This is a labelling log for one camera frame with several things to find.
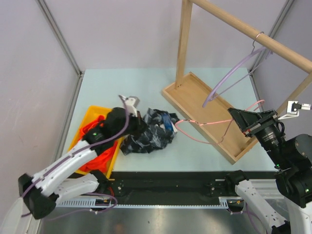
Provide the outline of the dark patterned shorts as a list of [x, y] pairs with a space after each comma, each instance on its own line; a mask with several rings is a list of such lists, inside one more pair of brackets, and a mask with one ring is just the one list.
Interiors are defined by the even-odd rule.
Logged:
[[175, 123], [179, 120], [176, 113], [149, 108], [143, 117], [145, 130], [137, 136], [127, 136], [120, 145], [122, 153], [146, 154], [166, 148], [176, 136]]

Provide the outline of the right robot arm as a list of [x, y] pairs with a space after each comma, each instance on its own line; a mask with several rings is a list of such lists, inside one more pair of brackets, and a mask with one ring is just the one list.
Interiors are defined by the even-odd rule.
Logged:
[[275, 165], [277, 189], [289, 213], [286, 219], [259, 194], [242, 170], [225, 177], [227, 189], [253, 211], [267, 234], [310, 234], [312, 232], [312, 137], [300, 134], [285, 140], [285, 126], [275, 110], [250, 112], [229, 108], [228, 112], [246, 137], [255, 137]]

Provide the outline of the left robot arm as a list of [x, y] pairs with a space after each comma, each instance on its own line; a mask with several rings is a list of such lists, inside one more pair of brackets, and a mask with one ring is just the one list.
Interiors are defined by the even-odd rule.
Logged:
[[34, 175], [21, 175], [18, 178], [19, 195], [30, 214], [35, 219], [42, 219], [65, 200], [93, 192], [106, 192], [108, 179], [98, 169], [76, 179], [69, 177], [113, 147], [117, 139], [140, 135], [146, 128], [147, 124], [139, 113], [129, 113], [124, 108], [116, 107], [53, 164]]

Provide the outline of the orange shorts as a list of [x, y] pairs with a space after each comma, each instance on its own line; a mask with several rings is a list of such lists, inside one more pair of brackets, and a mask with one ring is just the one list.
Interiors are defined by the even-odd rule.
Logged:
[[[103, 121], [105, 120], [105, 116], [99, 115], [96, 119], [89, 122], [88, 124], [84, 125], [79, 129], [79, 140], [82, 139], [82, 137], [92, 128], [95, 128], [95, 126], [100, 123], [100, 126], [103, 126]], [[100, 170], [102, 173], [107, 173], [107, 164], [108, 162], [113, 158], [114, 153], [117, 148], [117, 141], [114, 142], [113, 146], [107, 150], [105, 150], [103, 153], [101, 153], [97, 158], [87, 162], [83, 166], [79, 168], [80, 171], [83, 172], [90, 172], [92, 170]]]

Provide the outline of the lilac wire hanger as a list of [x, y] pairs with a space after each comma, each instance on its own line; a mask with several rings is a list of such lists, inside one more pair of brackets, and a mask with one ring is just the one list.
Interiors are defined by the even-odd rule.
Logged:
[[260, 47], [259, 49], [255, 49], [255, 45], [254, 43], [256, 42], [256, 40], [258, 39], [258, 37], [264, 34], [264, 32], [260, 32], [256, 35], [255, 39], [253, 40], [252, 46], [253, 49], [252, 51], [245, 57], [243, 58], [237, 65], [235, 65], [218, 83], [217, 85], [212, 89], [212, 91], [210, 92], [210, 94], [207, 95], [205, 101], [202, 104], [202, 107], [204, 108], [208, 102], [211, 102], [213, 100], [215, 100], [217, 97], [219, 97], [221, 94], [225, 93], [226, 91], [228, 91], [229, 89], [231, 89], [232, 87], [234, 87], [235, 85], [237, 85], [239, 82], [241, 82], [243, 79], [245, 79], [246, 77], [249, 77], [250, 75], [252, 75], [256, 69], [262, 64], [264, 63], [264, 61], [266, 61], [268, 59], [268, 57], [270, 57], [273, 54], [273, 51], [269, 51], [268, 54], [265, 56], [265, 58], [258, 64], [256, 65], [254, 68], [252, 68], [245, 76], [243, 76], [241, 79], [239, 79], [238, 81], [236, 81], [235, 83], [233, 83], [232, 85], [230, 85], [228, 88], [224, 89], [223, 91], [221, 91], [220, 93], [218, 93], [218, 89], [222, 86], [222, 84], [227, 81], [230, 76], [232, 76], [234, 74], [234, 72], [240, 68], [244, 63], [246, 63], [249, 59], [251, 59], [253, 56], [264, 52], [267, 48], [265, 46]]

